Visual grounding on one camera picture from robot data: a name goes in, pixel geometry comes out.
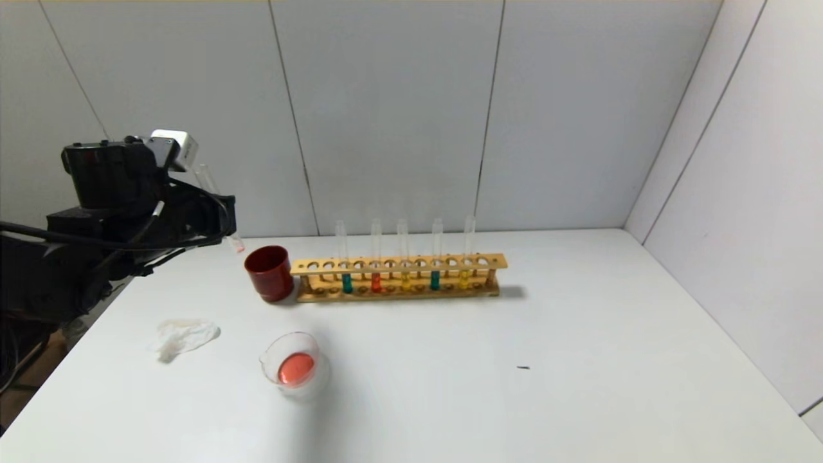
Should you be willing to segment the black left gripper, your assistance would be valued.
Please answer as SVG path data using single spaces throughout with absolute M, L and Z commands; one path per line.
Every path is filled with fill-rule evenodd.
M 208 192 L 179 179 L 170 180 L 168 219 L 184 247 L 218 245 L 237 232 L 236 198 Z

